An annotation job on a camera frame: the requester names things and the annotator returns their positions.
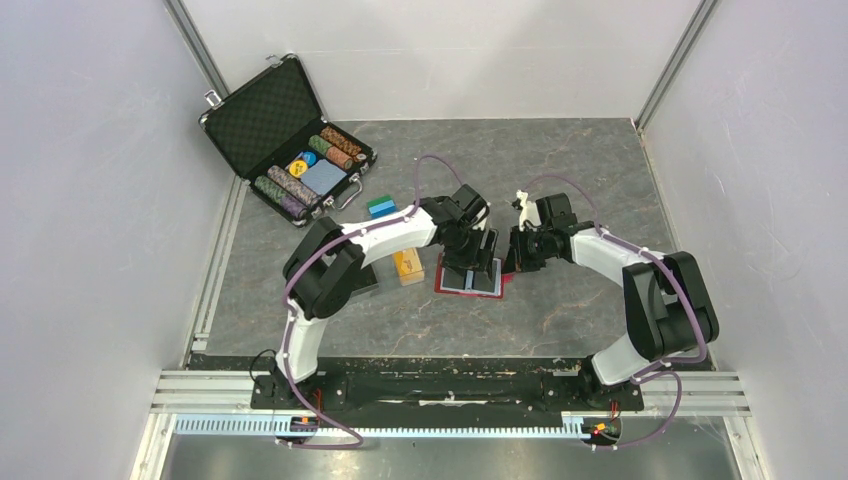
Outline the black credit card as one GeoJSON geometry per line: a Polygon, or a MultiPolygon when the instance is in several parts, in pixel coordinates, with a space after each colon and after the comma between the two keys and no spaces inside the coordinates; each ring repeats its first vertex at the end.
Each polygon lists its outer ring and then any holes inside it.
{"type": "Polygon", "coordinates": [[[495,273],[489,275],[487,272],[475,272],[472,278],[471,288],[480,294],[496,295],[499,289],[500,277],[495,273]]]}
{"type": "Polygon", "coordinates": [[[459,291],[466,289],[467,273],[457,273],[449,269],[442,270],[439,288],[445,291],[459,291]]]}

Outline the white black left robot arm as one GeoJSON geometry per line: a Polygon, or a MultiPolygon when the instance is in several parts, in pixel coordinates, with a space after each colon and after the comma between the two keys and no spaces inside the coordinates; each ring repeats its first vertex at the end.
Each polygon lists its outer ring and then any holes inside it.
{"type": "Polygon", "coordinates": [[[314,394],[310,377],[327,320],[350,300],[364,268],[410,248],[442,247],[441,266],[458,275],[471,271],[494,280],[499,233],[489,223],[491,207],[471,186],[451,196],[416,199],[387,216],[360,223],[316,221],[283,270],[286,327],[276,361],[282,375],[275,392],[290,407],[314,394]]]}

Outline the red leather card holder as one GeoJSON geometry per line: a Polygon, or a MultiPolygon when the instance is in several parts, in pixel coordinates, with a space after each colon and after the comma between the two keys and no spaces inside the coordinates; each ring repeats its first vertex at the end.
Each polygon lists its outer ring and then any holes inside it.
{"type": "Polygon", "coordinates": [[[462,274],[456,273],[443,265],[442,258],[440,254],[434,283],[434,292],[437,294],[502,299],[505,286],[513,277],[511,273],[503,273],[502,260],[499,258],[493,260],[491,276],[484,271],[464,270],[462,274]]]}

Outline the clear plastic card box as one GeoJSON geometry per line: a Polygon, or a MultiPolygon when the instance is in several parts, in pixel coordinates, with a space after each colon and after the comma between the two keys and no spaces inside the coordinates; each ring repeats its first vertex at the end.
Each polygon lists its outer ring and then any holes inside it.
{"type": "Polygon", "coordinates": [[[392,255],[374,261],[362,269],[353,284],[352,297],[387,293],[401,287],[392,255]]]}

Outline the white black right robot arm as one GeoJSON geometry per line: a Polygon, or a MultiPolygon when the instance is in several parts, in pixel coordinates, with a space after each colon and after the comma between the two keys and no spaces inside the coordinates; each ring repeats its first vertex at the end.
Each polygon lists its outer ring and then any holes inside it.
{"type": "Polygon", "coordinates": [[[622,289],[625,332],[583,362],[577,392],[585,405],[602,408],[626,381],[674,362],[706,358],[719,325],[692,254],[638,247],[591,221],[581,222],[566,194],[533,200],[519,190],[512,205],[519,219],[510,230],[504,272],[535,272],[559,259],[622,289]]]}

